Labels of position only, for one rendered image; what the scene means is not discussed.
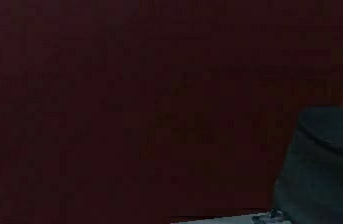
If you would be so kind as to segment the dark red cupboard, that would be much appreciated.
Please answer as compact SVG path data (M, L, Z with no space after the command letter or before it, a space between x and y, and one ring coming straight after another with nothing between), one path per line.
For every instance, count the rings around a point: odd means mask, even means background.
M343 0L0 0L0 224L268 209L343 104Z

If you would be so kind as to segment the dark grey round bin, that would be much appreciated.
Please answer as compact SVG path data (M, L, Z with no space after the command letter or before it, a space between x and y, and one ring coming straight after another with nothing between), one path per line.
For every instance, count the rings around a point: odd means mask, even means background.
M343 224L343 108L299 113L274 208L293 224Z

